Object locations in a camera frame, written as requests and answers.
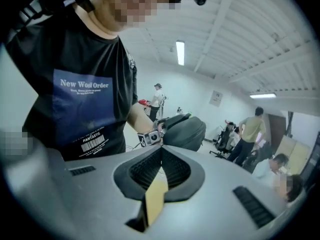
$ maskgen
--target black t-shirt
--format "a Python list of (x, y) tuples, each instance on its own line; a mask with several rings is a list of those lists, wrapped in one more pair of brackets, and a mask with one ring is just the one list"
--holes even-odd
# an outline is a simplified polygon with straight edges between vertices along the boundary
[(68, 7), (21, 30), (7, 50), (39, 95), (25, 130), (66, 161), (125, 152), (137, 69), (119, 37), (97, 36)]

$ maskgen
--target ceiling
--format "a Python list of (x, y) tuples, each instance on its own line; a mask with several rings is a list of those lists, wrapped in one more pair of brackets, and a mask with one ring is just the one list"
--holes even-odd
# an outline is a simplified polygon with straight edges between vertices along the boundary
[(175, 43), (183, 40), (186, 70), (219, 76), (245, 94), (274, 92), (283, 101), (274, 102), (277, 109), (318, 115), (318, 41), (292, 0), (207, 0), (203, 6), (182, 0), (179, 6), (120, 34), (134, 57), (178, 66)]

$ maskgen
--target barcode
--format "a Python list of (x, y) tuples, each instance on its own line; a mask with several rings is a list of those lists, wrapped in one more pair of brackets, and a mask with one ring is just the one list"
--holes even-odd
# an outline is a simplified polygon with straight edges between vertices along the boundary
[(98, 138), (94, 138), (93, 140), (88, 141), (87, 143), (84, 143), (81, 145), (82, 151), (86, 152), (90, 149), (93, 149), (94, 147), (98, 146), (100, 143), (104, 142), (105, 138), (103, 135), (99, 136)]

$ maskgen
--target black pants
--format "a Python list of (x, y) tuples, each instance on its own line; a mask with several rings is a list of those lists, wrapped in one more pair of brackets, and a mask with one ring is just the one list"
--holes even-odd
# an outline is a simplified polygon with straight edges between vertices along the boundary
[(227, 160), (233, 162), (237, 158), (235, 163), (238, 166), (242, 166), (242, 163), (250, 154), (250, 152), (254, 148), (254, 145), (255, 143), (253, 142), (246, 142), (243, 139), (240, 139), (240, 141), (235, 146), (234, 150), (231, 152)]
[(152, 122), (156, 121), (158, 110), (159, 110), (159, 106), (151, 106), (149, 118), (151, 119)]

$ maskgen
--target person in yellow shirt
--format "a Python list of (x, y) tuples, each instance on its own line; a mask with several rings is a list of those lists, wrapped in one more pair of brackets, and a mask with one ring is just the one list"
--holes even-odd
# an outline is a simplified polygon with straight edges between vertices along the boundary
[(240, 141), (227, 158), (228, 161), (233, 162), (236, 159), (235, 163), (242, 166), (244, 160), (250, 154), (254, 146), (258, 146), (264, 139), (266, 125), (262, 119), (263, 114), (264, 109), (262, 107), (257, 107), (255, 109), (255, 116), (248, 117), (239, 123)]

